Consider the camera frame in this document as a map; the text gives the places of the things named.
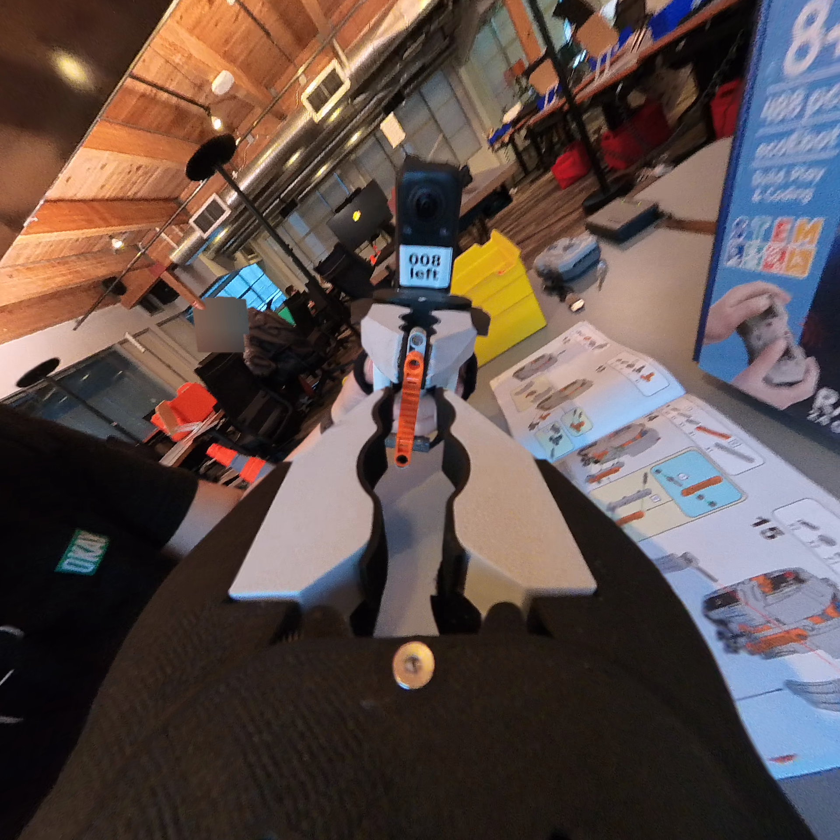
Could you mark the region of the black monitor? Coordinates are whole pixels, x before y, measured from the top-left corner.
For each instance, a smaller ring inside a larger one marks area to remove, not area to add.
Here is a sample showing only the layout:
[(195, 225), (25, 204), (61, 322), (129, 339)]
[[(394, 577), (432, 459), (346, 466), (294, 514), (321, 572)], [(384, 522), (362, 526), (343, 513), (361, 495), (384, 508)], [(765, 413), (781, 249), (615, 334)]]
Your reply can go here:
[(370, 181), (344, 201), (327, 226), (341, 246), (356, 251), (388, 228), (392, 220), (388, 197), (376, 181)]

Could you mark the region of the grey toy robot body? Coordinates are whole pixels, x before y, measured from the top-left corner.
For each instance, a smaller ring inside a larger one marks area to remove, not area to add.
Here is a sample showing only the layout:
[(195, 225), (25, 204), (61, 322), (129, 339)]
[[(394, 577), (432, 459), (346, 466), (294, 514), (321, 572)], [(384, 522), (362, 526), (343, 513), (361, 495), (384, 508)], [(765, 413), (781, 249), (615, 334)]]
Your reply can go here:
[(565, 302), (567, 298), (579, 297), (573, 291), (573, 284), (601, 262), (602, 252), (597, 239), (584, 233), (552, 242), (536, 256), (532, 268), (544, 289)]

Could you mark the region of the person's black sweater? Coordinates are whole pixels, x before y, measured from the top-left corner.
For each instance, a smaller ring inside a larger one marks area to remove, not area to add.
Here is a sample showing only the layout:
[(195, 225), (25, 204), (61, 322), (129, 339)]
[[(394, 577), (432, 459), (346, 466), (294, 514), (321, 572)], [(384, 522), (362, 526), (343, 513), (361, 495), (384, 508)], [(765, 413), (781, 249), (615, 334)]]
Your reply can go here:
[(1, 834), (16, 838), (75, 748), (197, 478), (2, 405)]

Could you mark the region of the orange perforated building beam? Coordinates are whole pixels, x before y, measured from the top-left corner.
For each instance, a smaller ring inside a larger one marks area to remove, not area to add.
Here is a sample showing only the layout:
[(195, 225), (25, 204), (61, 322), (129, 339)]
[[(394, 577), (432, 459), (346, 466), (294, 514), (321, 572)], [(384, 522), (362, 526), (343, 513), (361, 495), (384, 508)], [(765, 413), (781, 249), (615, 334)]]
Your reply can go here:
[(408, 467), (412, 460), (424, 373), (424, 354), (419, 350), (409, 351), (403, 366), (401, 404), (394, 442), (394, 464), (400, 469)]

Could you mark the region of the blue robot kit box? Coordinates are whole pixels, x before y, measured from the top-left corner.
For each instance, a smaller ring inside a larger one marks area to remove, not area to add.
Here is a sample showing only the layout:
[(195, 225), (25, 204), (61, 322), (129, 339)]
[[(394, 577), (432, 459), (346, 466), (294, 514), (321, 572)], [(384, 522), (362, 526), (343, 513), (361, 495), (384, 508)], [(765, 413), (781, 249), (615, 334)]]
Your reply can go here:
[(838, 445), (838, 1), (761, 3), (694, 359)]

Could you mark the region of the metal ventilation duct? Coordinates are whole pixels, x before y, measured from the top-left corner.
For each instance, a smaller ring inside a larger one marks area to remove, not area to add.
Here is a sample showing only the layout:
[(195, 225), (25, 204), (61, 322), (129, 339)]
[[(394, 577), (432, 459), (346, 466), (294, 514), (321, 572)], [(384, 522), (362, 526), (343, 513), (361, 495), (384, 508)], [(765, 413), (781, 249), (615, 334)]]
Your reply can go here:
[(301, 103), (252, 162), (233, 176), (233, 185), (219, 193), (227, 217), (253, 203), (265, 189), (279, 195), (306, 168), (339, 141), (353, 121), (371, 121), (385, 103), (417, 74), (417, 54), (428, 37), (420, 29), (370, 34), (353, 45), (346, 62), (335, 59), (311, 81)]

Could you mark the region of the shelf with blue bins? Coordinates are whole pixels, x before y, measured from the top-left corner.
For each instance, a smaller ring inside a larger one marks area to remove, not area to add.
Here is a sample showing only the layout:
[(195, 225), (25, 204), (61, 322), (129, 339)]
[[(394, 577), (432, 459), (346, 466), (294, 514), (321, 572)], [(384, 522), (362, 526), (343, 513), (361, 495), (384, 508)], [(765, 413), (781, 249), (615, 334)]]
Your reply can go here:
[[(616, 15), (612, 24), (602, 10), (591, 12), (580, 27), (572, 27), (564, 46), (572, 48), (572, 68), (584, 67), (583, 80), (573, 89), (581, 101), (591, 99), (607, 88), (609, 81), (617, 79), (620, 71), (632, 70), (650, 58), (657, 50), (697, 22), (706, 23), (737, 2), (615, 2)], [(530, 111), (517, 105), (506, 112), (501, 125), (488, 137), (489, 147), (495, 150), (508, 142), (526, 122), (526, 117), (537, 112), (548, 112), (561, 95), (560, 82), (543, 52), (527, 64), (519, 60), (508, 66), (505, 79), (509, 83), (521, 82), (537, 92), (537, 104)]]

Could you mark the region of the black round-top floor stand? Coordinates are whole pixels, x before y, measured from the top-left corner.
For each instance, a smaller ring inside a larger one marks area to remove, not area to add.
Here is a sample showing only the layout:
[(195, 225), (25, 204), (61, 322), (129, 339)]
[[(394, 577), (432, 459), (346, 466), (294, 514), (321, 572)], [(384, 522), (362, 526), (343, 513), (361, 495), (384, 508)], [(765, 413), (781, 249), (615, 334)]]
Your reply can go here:
[(228, 172), (226, 166), (235, 156), (238, 143), (233, 134), (222, 133), (201, 144), (186, 163), (185, 175), (192, 182), (205, 182), (217, 174), (227, 184), (247, 210), (248, 214), (261, 226), (272, 241), (290, 259), (291, 263), (301, 274), (307, 289), (320, 295), (322, 288), (319, 280), (303, 263), (293, 247), (281, 236), (280, 232), (270, 223), (268, 217), (257, 207), (255, 202), (240, 188), (235, 179)]

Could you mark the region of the yellow plastic bin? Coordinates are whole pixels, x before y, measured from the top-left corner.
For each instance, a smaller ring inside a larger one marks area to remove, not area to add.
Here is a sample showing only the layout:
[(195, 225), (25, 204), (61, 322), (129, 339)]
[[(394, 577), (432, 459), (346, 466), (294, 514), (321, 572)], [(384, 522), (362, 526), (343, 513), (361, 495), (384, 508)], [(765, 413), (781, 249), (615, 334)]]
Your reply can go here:
[(455, 259), (451, 291), (490, 315), (488, 334), (476, 340), (478, 366), (547, 324), (520, 248), (496, 229), (485, 244), (472, 245)]

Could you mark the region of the flat black device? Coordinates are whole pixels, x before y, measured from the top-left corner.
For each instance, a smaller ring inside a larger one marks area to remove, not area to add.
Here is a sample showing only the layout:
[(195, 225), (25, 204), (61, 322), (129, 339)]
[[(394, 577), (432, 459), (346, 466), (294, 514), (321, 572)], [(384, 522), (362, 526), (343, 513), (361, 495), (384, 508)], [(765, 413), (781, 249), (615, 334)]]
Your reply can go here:
[(653, 226), (660, 217), (656, 202), (617, 198), (589, 216), (584, 226), (593, 236), (622, 244)]

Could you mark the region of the light grey desk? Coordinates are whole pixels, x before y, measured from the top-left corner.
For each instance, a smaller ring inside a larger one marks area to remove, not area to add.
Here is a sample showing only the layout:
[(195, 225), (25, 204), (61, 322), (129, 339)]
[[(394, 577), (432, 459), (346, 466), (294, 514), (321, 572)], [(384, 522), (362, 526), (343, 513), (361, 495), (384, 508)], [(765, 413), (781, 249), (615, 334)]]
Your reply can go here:
[[(716, 380), (691, 359), (712, 246), (710, 234), (660, 228), (624, 245), (604, 244), (605, 290), (595, 290), (595, 273), (590, 272), (583, 283), (584, 314), (560, 314), (560, 304), (549, 303), (549, 327), (491, 362), (490, 373), (510, 369), (587, 322), (609, 340), (664, 366), (686, 395), (733, 421), (838, 502), (836, 445), (816, 442), (812, 433), (795, 429), (787, 415)], [(838, 838), (838, 768), (776, 780), (818, 838)]]

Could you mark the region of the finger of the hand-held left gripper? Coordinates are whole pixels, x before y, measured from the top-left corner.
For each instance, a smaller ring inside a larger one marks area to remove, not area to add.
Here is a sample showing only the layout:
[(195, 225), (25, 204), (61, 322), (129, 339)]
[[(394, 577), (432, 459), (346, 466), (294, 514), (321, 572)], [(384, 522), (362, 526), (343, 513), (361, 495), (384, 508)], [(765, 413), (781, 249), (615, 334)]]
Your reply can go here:
[(461, 367), (474, 353), (477, 330), (471, 308), (433, 310), (432, 332), (427, 342), (424, 386), (427, 390), (453, 391)]
[(374, 304), (362, 318), (362, 347), (373, 365), (373, 385), (398, 385), (403, 380), (404, 318), (411, 310)]

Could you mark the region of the red storage bin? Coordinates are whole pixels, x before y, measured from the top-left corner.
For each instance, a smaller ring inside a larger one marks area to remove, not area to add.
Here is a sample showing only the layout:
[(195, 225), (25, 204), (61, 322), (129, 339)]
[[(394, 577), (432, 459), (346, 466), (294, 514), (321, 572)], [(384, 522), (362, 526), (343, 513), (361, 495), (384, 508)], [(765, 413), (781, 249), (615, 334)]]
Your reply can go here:
[(612, 172), (632, 169), (650, 152), (644, 136), (630, 122), (605, 129), (600, 136), (600, 148), (603, 161)]
[(568, 189), (592, 171), (592, 162), (581, 140), (569, 143), (550, 167), (561, 190)]
[(724, 82), (710, 100), (710, 115), (716, 140), (732, 137), (739, 123), (739, 111), (745, 81), (742, 78)]

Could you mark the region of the person's left hand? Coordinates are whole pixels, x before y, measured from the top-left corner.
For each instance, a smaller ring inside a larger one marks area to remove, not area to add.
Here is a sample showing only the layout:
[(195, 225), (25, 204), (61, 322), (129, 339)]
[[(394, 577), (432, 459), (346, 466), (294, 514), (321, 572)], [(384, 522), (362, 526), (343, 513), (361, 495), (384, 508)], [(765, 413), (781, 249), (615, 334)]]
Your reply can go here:
[[(372, 394), (373, 362), (364, 351), (360, 352), (353, 363), (353, 372), (343, 382), (341, 392), (330, 408), (330, 422), (339, 423)], [(434, 398), (424, 395), (419, 403), (415, 435), (430, 436), (437, 429), (437, 408)]]

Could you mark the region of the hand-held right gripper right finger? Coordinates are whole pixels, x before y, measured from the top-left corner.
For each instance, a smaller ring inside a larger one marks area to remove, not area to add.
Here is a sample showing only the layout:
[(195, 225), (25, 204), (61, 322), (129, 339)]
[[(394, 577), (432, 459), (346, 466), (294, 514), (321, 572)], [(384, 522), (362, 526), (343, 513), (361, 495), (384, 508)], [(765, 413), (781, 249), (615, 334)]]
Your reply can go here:
[(596, 582), (542, 467), (457, 395), (436, 395), (446, 501), (442, 559), (430, 596), (438, 632), (473, 634), (491, 609), (523, 615), (534, 599), (589, 596)]

